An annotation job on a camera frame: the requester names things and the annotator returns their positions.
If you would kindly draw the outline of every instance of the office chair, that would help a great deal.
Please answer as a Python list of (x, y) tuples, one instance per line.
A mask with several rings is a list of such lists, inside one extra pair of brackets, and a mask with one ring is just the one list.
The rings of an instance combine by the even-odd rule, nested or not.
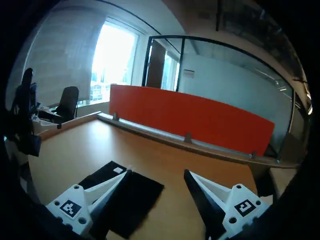
[(74, 119), (74, 114), (77, 110), (78, 97), (79, 89), (77, 87), (67, 87), (63, 90), (59, 106), (53, 111), (62, 116), (63, 120), (59, 120), (59, 122), (55, 121), (55, 123), (61, 124)]

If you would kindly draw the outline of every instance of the wooden desk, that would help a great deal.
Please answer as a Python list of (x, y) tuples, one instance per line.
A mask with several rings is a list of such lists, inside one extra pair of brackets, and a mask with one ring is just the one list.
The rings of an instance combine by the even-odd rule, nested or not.
[[(161, 144), (92, 120), (42, 143), (29, 164), (39, 199), (48, 204), (70, 185), (109, 161), (115, 161), (163, 184), (164, 190), (142, 226), (130, 239), (204, 239), (204, 224), (183, 179), (184, 169), (226, 187), (256, 186), (248, 166), (218, 160)], [(108, 240), (122, 239), (109, 231)]]

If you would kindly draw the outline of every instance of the ceiling light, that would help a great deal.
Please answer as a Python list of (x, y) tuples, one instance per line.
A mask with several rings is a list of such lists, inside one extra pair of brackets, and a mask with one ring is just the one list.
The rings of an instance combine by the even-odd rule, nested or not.
[(308, 115), (312, 114), (312, 106), (310, 106), (309, 111), (308, 111)]
[(267, 76), (268, 78), (271, 78), (272, 80), (276, 81), (275, 78), (273, 78), (272, 76), (266, 74), (265, 72), (263, 71), (260, 71), (259, 69), (255, 68), (256, 71), (258, 71), (259, 73), (262, 73), (263, 75)]

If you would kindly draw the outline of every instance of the roller blind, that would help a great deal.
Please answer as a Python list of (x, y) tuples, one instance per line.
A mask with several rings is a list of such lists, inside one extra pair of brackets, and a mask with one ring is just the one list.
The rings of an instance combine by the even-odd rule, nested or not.
[(76, 86), (79, 101), (90, 96), (92, 61), (105, 16), (89, 8), (53, 10), (30, 49), (26, 68), (34, 70), (37, 98), (57, 104), (63, 89)]

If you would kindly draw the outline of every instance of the black office chair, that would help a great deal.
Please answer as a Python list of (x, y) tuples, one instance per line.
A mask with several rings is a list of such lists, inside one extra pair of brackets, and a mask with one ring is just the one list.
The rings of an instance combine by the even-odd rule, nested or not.
[(74, 119), (74, 114), (77, 114), (78, 109), (78, 98), (79, 89), (77, 87), (67, 87), (63, 90), (59, 106), (53, 111), (62, 116), (63, 120), (55, 121), (55, 123), (61, 124)]

